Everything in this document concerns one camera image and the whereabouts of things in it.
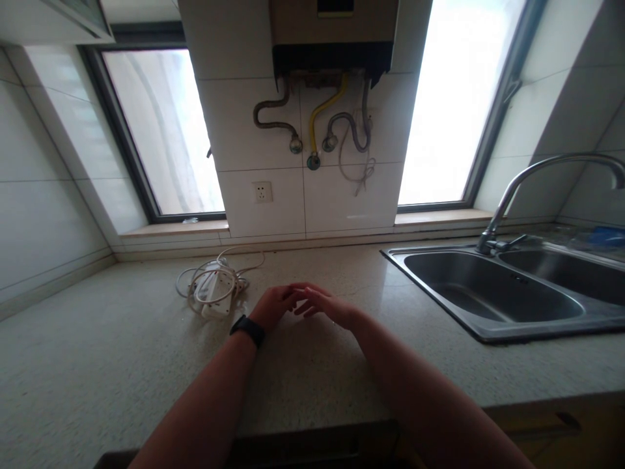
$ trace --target upper cabinet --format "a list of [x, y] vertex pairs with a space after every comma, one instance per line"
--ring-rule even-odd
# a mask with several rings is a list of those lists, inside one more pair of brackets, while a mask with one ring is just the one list
[[99, 0], [0, 0], [0, 44], [114, 42]]

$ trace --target human arm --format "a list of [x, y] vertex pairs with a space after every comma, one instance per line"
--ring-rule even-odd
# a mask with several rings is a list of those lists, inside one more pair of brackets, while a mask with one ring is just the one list
[[[303, 294], [290, 287], [270, 288], [249, 318], [269, 333], [301, 299]], [[158, 424], [130, 469], [223, 466], [256, 353], [247, 333], [232, 334]]]
[[532, 468], [525, 455], [465, 393], [356, 306], [309, 283], [295, 314], [323, 311], [356, 338], [391, 413], [428, 467]]

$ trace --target drawer handle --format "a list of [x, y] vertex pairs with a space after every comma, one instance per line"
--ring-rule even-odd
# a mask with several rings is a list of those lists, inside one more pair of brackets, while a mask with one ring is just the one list
[[581, 433], [581, 425], [568, 412], [556, 412], [556, 417], [560, 419], [562, 425], [552, 425], [527, 430], [515, 430], [507, 435], [513, 441], [540, 440], [542, 438], [562, 438], [563, 436], [577, 436]]

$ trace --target window frame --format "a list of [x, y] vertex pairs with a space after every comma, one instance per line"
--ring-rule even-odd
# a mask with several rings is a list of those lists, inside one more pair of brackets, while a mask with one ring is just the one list
[[482, 130], [482, 136], [473, 158], [473, 164], [467, 178], [462, 199], [451, 202], [431, 202], [419, 204], [398, 205], [397, 213], [431, 212], [434, 210], [459, 210], [461, 208], [473, 208], [475, 199], [484, 179], [486, 168], [495, 142], [499, 135], [503, 119], [505, 118], [508, 104], [516, 91], [522, 86], [521, 70], [525, 64], [529, 48], [538, 28], [538, 23], [545, 9], [547, 0], [527, 0], [519, 22], [514, 31], [508, 56], [504, 63], [497, 83], [497, 91], [491, 105], [486, 124]]
[[150, 223], [178, 223], [190, 217], [201, 221], [225, 220], [226, 212], [180, 215], [163, 215], [160, 212], [103, 57], [103, 53], [109, 51], [188, 49], [182, 22], [111, 25], [111, 30], [115, 43], [78, 46], [78, 50]]

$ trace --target hand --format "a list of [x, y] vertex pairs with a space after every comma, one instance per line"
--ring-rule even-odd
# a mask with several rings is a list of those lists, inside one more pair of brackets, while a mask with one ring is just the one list
[[256, 303], [249, 318], [262, 327], [265, 334], [268, 334], [288, 310], [294, 309], [297, 302], [304, 299], [303, 292], [288, 285], [268, 288]]
[[296, 292], [301, 291], [306, 298], [306, 302], [294, 311], [296, 315], [304, 314], [305, 318], [309, 318], [321, 311], [339, 326], [351, 331], [358, 316], [364, 314], [353, 304], [337, 298], [314, 283], [292, 283], [290, 286]]

